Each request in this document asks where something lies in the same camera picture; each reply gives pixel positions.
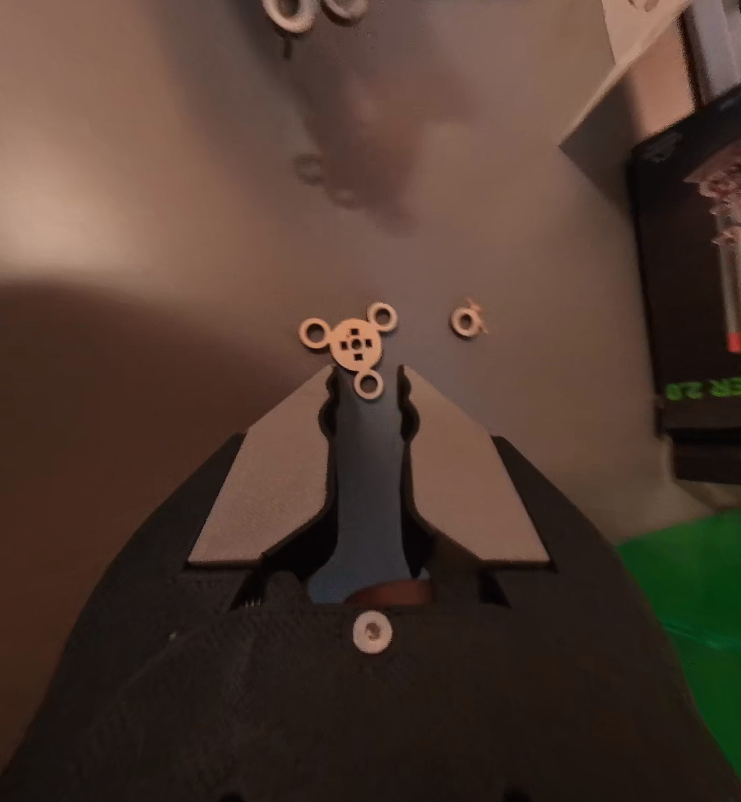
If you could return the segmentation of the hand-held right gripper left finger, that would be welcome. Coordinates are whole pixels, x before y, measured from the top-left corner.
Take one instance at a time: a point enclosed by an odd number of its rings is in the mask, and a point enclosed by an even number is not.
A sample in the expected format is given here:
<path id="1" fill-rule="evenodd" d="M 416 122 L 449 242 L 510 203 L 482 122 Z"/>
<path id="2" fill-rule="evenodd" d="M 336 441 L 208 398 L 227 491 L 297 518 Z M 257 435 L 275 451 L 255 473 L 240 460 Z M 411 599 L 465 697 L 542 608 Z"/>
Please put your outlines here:
<path id="1" fill-rule="evenodd" d="M 338 381 L 325 367 L 250 426 L 188 556 L 191 567 L 254 568 L 326 511 Z"/>

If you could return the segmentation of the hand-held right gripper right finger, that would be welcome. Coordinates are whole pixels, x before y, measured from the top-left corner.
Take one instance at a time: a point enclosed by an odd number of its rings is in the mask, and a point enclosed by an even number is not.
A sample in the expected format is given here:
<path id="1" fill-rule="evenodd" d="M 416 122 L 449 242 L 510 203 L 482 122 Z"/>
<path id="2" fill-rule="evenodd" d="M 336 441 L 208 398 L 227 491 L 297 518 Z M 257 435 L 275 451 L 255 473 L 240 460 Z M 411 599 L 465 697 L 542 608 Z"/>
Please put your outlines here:
<path id="1" fill-rule="evenodd" d="M 410 486 L 417 517 L 487 565 L 546 565 L 549 555 L 489 431 L 411 367 L 401 366 Z"/>

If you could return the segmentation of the three-ring wooden model part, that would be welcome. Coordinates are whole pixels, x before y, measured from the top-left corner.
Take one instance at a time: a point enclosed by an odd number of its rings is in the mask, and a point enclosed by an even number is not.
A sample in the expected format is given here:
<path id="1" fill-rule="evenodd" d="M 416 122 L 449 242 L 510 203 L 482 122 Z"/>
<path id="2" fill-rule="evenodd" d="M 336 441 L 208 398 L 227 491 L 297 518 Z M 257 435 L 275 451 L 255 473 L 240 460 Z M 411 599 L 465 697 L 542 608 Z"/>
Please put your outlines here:
<path id="1" fill-rule="evenodd" d="M 328 350 L 335 364 L 354 376 L 355 394 L 374 402 L 385 389 L 384 379 L 376 370 L 383 356 L 382 336 L 393 332 L 397 324 L 393 306 L 374 302 L 365 318 L 346 318 L 335 326 L 320 318 L 307 318 L 298 327 L 298 337 L 310 350 Z"/>

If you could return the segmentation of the green plastic bin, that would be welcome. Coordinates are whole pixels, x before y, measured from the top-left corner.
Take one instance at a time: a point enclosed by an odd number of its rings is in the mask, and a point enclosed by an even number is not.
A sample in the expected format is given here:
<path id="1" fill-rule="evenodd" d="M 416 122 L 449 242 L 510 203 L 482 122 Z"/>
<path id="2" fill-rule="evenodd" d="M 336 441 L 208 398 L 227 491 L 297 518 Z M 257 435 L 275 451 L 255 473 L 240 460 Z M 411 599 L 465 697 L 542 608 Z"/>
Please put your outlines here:
<path id="1" fill-rule="evenodd" d="M 698 710 L 741 779 L 741 508 L 616 550 L 674 643 Z"/>

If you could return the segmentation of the black product box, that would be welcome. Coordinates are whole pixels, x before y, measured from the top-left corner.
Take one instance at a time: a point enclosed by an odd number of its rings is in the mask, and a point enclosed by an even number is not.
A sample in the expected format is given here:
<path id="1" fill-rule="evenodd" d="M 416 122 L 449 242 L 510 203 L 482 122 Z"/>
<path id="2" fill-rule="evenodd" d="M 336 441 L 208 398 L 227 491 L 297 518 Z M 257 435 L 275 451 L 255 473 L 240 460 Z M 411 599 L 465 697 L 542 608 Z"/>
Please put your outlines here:
<path id="1" fill-rule="evenodd" d="M 636 146 L 627 177 L 657 432 L 676 478 L 741 485 L 741 84 Z"/>

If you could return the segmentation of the folded instruction sheet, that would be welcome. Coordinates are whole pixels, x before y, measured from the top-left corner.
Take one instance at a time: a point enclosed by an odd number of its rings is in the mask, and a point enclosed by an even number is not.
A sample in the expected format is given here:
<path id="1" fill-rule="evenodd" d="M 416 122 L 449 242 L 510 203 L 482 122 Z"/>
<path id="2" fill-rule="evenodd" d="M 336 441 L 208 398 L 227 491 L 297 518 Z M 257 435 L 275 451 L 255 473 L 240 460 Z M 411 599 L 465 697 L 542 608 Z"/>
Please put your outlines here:
<path id="1" fill-rule="evenodd" d="M 686 49 L 684 14 L 690 1 L 597 2 L 609 59 L 560 139 L 570 154 L 607 107 L 626 115 L 627 133 L 642 142 L 692 114 L 697 106 Z"/>

